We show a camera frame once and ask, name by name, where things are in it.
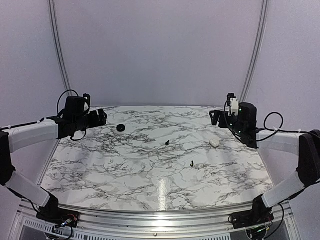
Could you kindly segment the white earbud charging case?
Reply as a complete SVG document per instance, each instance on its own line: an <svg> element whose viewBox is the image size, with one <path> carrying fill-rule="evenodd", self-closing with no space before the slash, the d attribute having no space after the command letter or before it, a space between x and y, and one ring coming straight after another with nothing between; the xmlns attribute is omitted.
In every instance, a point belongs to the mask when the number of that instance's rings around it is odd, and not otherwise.
<svg viewBox="0 0 320 240"><path fill-rule="evenodd" d="M220 146L220 141L218 139L211 139L209 143L214 148L217 148Z"/></svg>

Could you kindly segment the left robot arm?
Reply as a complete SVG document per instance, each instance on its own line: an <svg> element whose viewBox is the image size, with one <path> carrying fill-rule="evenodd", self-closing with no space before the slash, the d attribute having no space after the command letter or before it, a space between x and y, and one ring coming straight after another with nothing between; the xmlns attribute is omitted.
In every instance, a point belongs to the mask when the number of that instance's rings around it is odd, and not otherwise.
<svg viewBox="0 0 320 240"><path fill-rule="evenodd" d="M71 119L59 115L21 125L8 126L0 130L0 185L13 191L22 198L44 207L44 215L53 223L63 219L63 211L55 204L59 202L53 196L16 171L11 154L31 145L51 140L73 138L76 132L101 127L107 123L107 114L103 109L86 111Z"/></svg>

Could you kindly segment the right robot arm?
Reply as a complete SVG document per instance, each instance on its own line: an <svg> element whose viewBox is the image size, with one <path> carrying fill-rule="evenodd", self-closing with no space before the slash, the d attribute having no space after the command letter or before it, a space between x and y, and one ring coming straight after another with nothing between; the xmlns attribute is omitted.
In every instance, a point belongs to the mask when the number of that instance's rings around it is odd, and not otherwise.
<svg viewBox="0 0 320 240"><path fill-rule="evenodd" d="M222 110L209 112L211 124L228 129L242 144L251 149L270 149L294 154L298 166L287 179L256 197L247 219L252 224L263 220L275 205L294 199L307 188L320 182L319 130L283 130L257 127L257 108L248 102L228 99Z"/></svg>

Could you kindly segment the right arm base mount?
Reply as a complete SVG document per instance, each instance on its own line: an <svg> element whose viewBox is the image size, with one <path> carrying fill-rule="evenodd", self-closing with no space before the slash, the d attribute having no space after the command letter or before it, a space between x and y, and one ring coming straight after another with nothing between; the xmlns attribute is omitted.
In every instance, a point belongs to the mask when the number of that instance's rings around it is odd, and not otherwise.
<svg viewBox="0 0 320 240"><path fill-rule="evenodd" d="M265 212L255 212L253 210L234 212L228 217L228 222L233 225L234 229L271 223L273 220L274 215L271 209Z"/></svg>

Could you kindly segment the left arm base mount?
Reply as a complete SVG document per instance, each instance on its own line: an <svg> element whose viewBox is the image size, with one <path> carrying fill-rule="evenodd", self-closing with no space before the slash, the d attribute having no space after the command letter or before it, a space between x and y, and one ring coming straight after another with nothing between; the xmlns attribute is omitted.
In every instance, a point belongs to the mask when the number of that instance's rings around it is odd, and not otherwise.
<svg viewBox="0 0 320 240"><path fill-rule="evenodd" d="M76 228L78 225L80 213L74 210L58 208L57 211L54 211L53 213L39 210L39 213L36 214L36 217L40 220L44 220L61 227L68 226Z"/></svg>

